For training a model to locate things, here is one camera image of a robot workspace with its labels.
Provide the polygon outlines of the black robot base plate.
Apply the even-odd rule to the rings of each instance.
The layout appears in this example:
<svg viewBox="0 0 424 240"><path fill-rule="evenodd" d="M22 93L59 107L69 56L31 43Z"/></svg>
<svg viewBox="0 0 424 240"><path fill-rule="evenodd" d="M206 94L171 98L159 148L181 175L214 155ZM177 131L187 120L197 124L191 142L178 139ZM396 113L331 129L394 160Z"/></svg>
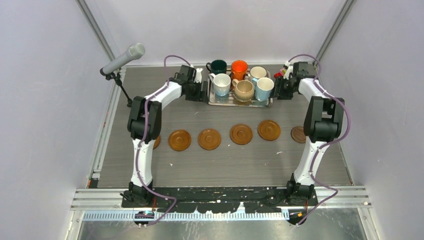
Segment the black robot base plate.
<svg viewBox="0 0 424 240"><path fill-rule="evenodd" d="M160 213L212 212L234 213L243 207L246 213L275 213L278 207L312 207L318 203L316 194L301 199L281 186L255 187L155 187L157 194L134 186L120 193L122 207L149 208Z"/></svg>

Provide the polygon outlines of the orange brown coaster front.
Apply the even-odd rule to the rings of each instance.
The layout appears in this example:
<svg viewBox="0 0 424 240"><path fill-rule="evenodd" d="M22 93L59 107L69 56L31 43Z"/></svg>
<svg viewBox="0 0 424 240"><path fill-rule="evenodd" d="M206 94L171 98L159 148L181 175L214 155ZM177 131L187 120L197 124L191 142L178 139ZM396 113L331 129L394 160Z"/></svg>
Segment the orange brown coaster front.
<svg viewBox="0 0 424 240"><path fill-rule="evenodd" d="M281 128L277 122L267 119L258 124L257 132L263 140L275 141L280 137Z"/></svg>

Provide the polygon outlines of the dark wooden coaster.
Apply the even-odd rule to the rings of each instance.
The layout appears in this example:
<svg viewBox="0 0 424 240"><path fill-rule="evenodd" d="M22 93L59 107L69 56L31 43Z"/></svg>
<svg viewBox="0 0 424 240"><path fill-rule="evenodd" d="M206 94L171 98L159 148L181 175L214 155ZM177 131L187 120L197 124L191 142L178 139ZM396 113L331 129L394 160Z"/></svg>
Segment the dark wooden coaster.
<svg viewBox="0 0 424 240"><path fill-rule="evenodd" d="M304 128L302 126L295 126L290 131L291 138L300 144L306 142L306 135L304 133Z"/></svg>

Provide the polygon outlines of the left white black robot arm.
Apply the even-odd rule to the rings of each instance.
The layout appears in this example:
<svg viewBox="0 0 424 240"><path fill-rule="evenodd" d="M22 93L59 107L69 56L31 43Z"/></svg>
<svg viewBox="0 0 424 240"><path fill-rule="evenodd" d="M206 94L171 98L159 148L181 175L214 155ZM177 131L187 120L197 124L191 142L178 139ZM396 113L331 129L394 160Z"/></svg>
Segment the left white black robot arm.
<svg viewBox="0 0 424 240"><path fill-rule="evenodd" d="M162 129L163 109L182 96L188 101L203 102L206 90L202 68L182 65L158 90L133 99L127 130L133 143L134 160L128 190L123 193L126 200L141 207L148 207L153 202L152 158L154 143Z"/></svg>

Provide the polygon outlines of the metal tray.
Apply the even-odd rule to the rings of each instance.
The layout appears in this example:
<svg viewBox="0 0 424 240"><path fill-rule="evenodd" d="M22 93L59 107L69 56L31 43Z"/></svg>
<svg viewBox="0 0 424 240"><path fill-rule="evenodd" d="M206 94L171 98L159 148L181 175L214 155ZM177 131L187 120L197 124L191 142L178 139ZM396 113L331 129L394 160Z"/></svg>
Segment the metal tray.
<svg viewBox="0 0 424 240"><path fill-rule="evenodd" d="M238 101L235 97L234 91L230 92L225 96L218 96L215 94L212 79L210 78L212 74L208 74L208 104L213 106L228 106L228 107L250 107L250 108L270 108L273 104L273 99L269 97L266 101L258 101L255 96L252 97L250 101L241 102Z"/></svg>

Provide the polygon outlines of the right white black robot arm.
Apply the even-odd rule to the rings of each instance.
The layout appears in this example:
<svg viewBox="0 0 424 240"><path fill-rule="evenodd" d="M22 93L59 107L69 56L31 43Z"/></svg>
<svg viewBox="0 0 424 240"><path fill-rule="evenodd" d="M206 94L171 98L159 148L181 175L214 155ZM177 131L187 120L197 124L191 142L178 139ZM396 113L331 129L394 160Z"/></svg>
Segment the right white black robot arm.
<svg viewBox="0 0 424 240"><path fill-rule="evenodd" d="M329 143L342 132L344 117L343 98L336 98L321 85L312 64L300 61L285 63L282 75L275 75L275 87L271 97L290 100L295 93L308 100L303 124L306 137L300 163L286 185L288 204L299 205L310 200L315 188L315 174Z"/></svg>

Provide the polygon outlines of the orange brown coaster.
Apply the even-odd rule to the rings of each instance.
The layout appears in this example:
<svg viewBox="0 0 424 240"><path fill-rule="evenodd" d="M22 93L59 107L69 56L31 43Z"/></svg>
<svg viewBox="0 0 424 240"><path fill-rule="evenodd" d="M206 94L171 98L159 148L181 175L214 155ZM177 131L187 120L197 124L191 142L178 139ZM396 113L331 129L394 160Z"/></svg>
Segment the orange brown coaster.
<svg viewBox="0 0 424 240"><path fill-rule="evenodd" d="M257 132L263 140L275 141L280 137L281 128L277 122L267 119L258 124Z"/></svg>
<svg viewBox="0 0 424 240"><path fill-rule="evenodd" d="M161 143L161 136L159 135L154 141L153 149L156 149L160 145L160 143Z"/></svg>

